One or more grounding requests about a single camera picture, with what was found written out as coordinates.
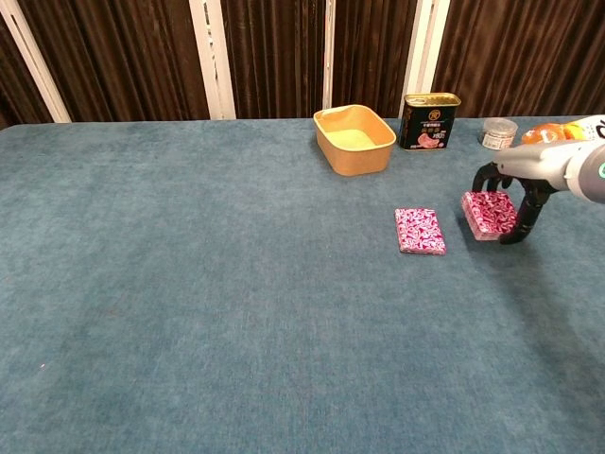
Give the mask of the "black luncheon meat can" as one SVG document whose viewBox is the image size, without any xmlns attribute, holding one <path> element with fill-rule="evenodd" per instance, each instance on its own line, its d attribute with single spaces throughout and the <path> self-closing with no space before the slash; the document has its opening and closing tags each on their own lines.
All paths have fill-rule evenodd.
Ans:
<svg viewBox="0 0 605 454">
<path fill-rule="evenodd" d="M 407 150 L 446 148 L 460 103 L 452 93 L 405 95 L 399 146 Z"/>
</svg>

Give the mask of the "clear plastic jar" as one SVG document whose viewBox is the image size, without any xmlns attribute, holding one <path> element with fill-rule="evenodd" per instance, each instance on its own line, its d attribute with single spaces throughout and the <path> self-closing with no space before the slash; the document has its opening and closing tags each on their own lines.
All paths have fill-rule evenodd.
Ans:
<svg viewBox="0 0 605 454">
<path fill-rule="evenodd" d="M 509 148 L 516 136 L 518 125 L 504 117 L 488 117 L 484 119 L 479 143 L 492 150 Z"/>
</svg>

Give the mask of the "tan paper food bowl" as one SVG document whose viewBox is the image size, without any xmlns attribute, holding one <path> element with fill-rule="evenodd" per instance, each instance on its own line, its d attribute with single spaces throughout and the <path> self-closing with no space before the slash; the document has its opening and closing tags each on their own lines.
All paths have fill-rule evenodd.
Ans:
<svg viewBox="0 0 605 454">
<path fill-rule="evenodd" d="M 396 142 L 393 129 L 371 108 L 351 104 L 314 113 L 317 142 L 336 174 L 385 170 Z"/>
</svg>

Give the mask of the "white frame post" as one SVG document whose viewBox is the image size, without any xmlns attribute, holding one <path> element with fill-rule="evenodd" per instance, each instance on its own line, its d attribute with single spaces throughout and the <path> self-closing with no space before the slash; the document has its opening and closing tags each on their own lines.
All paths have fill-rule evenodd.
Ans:
<svg viewBox="0 0 605 454">
<path fill-rule="evenodd" d="M 18 1 L 0 0 L 0 14 L 53 121 L 71 123 L 71 116 Z"/>
<path fill-rule="evenodd" d="M 398 117 L 403 117 L 404 97 L 430 93 L 451 0 L 417 0 Z"/>
<path fill-rule="evenodd" d="M 188 0 L 210 118 L 236 119 L 221 0 Z"/>
</svg>

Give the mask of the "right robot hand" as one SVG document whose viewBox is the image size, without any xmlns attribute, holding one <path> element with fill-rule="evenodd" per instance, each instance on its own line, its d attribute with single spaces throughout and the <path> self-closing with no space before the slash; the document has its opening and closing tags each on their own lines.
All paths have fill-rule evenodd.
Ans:
<svg viewBox="0 0 605 454">
<path fill-rule="evenodd" d="M 578 150 L 577 141 L 503 148 L 488 164 L 479 168 L 472 184 L 474 192 L 482 189 L 494 192 L 499 187 L 509 187 L 513 180 L 525 190 L 515 225 L 499 237 L 501 244 L 523 241 L 531 233 L 549 197 L 568 189 L 564 175 L 569 160 Z"/>
</svg>

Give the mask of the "orange drink bottle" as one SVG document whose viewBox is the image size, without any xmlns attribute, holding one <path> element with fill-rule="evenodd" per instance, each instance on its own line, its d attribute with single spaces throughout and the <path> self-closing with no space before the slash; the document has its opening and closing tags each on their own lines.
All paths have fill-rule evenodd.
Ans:
<svg viewBox="0 0 605 454">
<path fill-rule="evenodd" d="M 583 117 L 567 123 L 545 123 L 527 131 L 523 145 L 547 144 L 559 141 L 605 141 L 605 114 Z"/>
</svg>

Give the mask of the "dark brown pleated curtain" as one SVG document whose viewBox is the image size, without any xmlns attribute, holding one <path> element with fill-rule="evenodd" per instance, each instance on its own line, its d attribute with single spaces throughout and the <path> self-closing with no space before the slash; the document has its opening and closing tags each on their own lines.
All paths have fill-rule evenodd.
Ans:
<svg viewBox="0 0 605 454">
<path fill-rule="evenodd" d="M 398 114 L 418 0 L 336 0 L 335 105 Z M 188 0 L 17 0 L 76 122 L 210 115 Z M 235 114 L 322 101 L 326 0 L 220 0 Z M 605 114 L 605 0 L 450 0 L 432 83 L 458 114 Z"/>
</svg>

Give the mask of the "blue felt table cloth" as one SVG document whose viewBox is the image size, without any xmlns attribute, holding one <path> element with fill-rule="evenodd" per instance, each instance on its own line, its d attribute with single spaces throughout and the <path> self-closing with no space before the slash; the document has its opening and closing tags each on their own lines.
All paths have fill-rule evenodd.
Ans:
<svg viewBox="0 0 605 454">
<path fill-rule="evenodd" d="M 0 454 L 605 454 L 605 206 L 476 241 L 481 128 L 357 178 L 309 119 L 0 131 Z"/>
</svg>

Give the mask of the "thin white pole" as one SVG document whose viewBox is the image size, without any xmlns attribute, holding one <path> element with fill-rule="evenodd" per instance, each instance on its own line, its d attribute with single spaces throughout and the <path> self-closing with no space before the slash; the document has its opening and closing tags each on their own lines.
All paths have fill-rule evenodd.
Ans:
<svg viewBox="0 0 605 454">
<path fill-rule="evenodd" d="M 323 83 L 322 108 L 332 107 L 333 102 L 333 68 L 335 42 L 335 15 L 337 0 L 325 0 L 324 14 L 324 54 L 323 54 Z"/>
</svg>

